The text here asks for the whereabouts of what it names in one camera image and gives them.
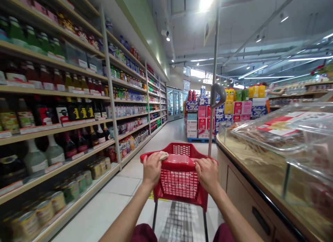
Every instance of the person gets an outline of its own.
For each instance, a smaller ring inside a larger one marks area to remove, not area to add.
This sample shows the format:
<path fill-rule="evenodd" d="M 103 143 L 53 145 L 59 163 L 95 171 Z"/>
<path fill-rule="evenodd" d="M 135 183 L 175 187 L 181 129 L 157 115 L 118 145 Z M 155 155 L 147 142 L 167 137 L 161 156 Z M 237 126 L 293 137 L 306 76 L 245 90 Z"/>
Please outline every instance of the person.
<path fill-rule="evenodd" d="M 283 95 L 284 94 L 284 89 L 281 89 L 279 92 L 274 92 L 271 91 L 270 88 L 268 88 L 268 84 L 267 82 L 263 82 L 262 83 L 266 88 L 265 88 L 265 98 L 266 98 L 266 109 L 267 109 L 267 113 L 269 114 L 271 112 L 271 108 L 270 108 L 270 98 L 269 98 L 269 94 L 270 95 Z"/>
<path fill-rule="evenodd" d="M 157 242 L 157 237 L 148 224 L 136 226 L 136 223 L 160 178 L 160 157 L 161 154 L 155 152 L 144 158 L 141 185 L 99 242 Z M 217 162 L 213 159 L 195 159 L 195 170 L 200 184 L 212 196 L 225 221 L 219 226 L 214 242 L 263 242 L 222 189 L 218 180 Z"/>

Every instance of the display case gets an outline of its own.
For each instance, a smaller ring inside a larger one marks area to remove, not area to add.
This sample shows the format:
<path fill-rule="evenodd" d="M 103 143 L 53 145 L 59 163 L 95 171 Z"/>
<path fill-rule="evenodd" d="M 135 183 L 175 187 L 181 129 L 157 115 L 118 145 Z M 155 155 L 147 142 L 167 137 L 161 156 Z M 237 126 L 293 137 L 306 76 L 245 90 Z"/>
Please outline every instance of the display case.
<path fill-rule="evenodd" d="M 218 140 L 323 241 L 333 237 L 333 104 L 300 103 L 226 127 Z"/>

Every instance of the person's leg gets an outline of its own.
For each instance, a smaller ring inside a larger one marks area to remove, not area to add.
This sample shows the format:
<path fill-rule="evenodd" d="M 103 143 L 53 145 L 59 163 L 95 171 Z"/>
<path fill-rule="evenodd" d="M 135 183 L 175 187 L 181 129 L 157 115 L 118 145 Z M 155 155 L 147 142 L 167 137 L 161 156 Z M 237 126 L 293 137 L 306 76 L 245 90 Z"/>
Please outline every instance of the person's leg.
<path fill-rule="evenodd" d="M 134 228 L 131 242 L 157 242 L 157 237 L 148 224 L 140 224 Z"/>
<path fill-rule="evenodd" d="M 215 233 L 213 242 L 234 242 L 232 234 L 226 223 L 220 224 Z"/>

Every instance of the blue pallet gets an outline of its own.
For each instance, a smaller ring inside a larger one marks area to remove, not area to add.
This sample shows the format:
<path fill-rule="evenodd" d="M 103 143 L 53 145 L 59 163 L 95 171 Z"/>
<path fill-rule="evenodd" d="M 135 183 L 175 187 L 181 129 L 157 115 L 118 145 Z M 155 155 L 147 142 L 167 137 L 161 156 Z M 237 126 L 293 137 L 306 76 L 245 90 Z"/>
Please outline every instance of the blue pallet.
<path fill-rule="evenodd" d="M 199 139 L 199 138 L 187 138 L 187 141 L 192 143 L 192 141 L 194 140 L 199 140 L 201 141 L 201 143 L 205 143 L 205 141 L 208 141 L 209 142 L 209 139 Z"/>

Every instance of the tile floor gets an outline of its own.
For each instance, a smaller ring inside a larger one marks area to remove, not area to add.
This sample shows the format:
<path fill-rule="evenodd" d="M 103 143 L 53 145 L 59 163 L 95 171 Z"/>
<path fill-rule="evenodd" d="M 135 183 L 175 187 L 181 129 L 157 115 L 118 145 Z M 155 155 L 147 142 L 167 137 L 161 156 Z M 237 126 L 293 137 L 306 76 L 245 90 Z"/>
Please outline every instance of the tile floor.
<path fill-rule="evenodd" d="M 141 184 L 143 169 L 139 156 L 149 151 L 161 150 L 170 142 L 187 142 L 184 119 L 167 123 L 53 238 L 52 242 L 98 242 Z M 208 143 L 194 145 L 200 153 L 208 153 Z M 217 148 L 213 145 L 212 157 L 216 156 Z M 152 226 L 153 215 L 154 201 L 148 199 L 137 223 Z M 209 241 L 212 241 L 223 220 L 210 196 L 206 217 Z M 161 242 L 204 242 L 202 208 L 180 202 L 159 201 L 155 233 Z"/>

